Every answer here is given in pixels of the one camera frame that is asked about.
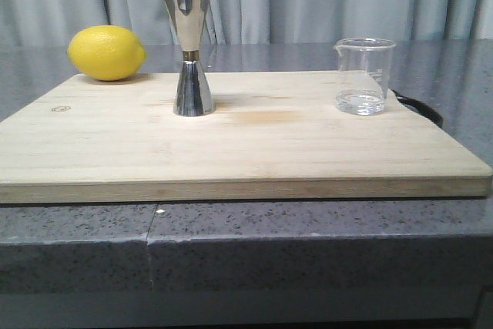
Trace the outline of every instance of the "jigger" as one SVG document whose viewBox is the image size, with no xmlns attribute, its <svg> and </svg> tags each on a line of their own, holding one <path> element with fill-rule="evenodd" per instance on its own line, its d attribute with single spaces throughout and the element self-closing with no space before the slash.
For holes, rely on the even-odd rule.
<svg viewBox="0 0 493 329">
<path fill-rule="evenodd" d="M 212 113 L 214 101 L 199 56 L 209 0 L 164 0 L 164 3 L 183 51 L 173 111 L 180 116 Z"/>
</svg>

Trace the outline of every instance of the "measuring cup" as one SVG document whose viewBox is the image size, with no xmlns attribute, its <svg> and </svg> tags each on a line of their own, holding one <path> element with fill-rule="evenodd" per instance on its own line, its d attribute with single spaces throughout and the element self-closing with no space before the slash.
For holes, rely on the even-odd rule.
<svg viewBox="0 0 493 329">
<path fill-rule="evenodd" d="M 374 115 L 385 109 L 395 42 L 385 39 L 339 40 L 339 89 L 336 107 L 355 115 Z"/>
</svg>

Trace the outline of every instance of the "lemon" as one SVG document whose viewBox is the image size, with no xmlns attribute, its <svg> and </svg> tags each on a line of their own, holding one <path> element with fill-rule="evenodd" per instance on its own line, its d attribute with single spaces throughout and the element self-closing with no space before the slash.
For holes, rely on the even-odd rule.
<svg viewBox="0 0 493 329">
<path fill-rule="evenodd" d="M 147 57 L 135 33 L 114 25 L 79 31 L 70 42 L 67 54 L 80 72 L 103 81 L 129 77 Z"/>
</svg>

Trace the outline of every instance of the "cutting board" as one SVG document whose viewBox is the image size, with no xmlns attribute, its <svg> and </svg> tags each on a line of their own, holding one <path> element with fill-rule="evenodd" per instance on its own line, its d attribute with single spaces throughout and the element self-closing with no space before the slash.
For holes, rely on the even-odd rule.
<svg viewBox="0 0 493 329">
<path fill-rule="evenodd" d="M 215 113 L 173 114 L 178 74 L 76 75 L 0 123 L 2 203 L 484 196 L 491 167 L 390 93 L 338 111 L 337 72 L 208 73 Z"/>
</svg>

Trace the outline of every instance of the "black handle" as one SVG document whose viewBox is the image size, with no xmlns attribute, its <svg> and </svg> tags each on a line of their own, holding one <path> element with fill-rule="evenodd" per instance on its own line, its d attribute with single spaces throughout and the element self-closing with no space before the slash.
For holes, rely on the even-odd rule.
<svg viewBox="0 0 493 329">
<path fill-rule="evenodd" d="M 392 91 L 394 92 L 395 96 L 397 97 L 397 100 L 400 103 L 414 108 L 414 110 L 416 110 L 420 115 L 432 121 L 436 126 L 438 127 L 443 126 L 444 124 L 443 117 L 440 115 L 440 113 L 432 109 L 430 106 L 427 106 L 426 104 L 424 104 L 423 102 L 417 99 L 412 99 L 407 96 L 403 96 L 402 94 L 396 92 L 395 90 Z"/>
</svg>

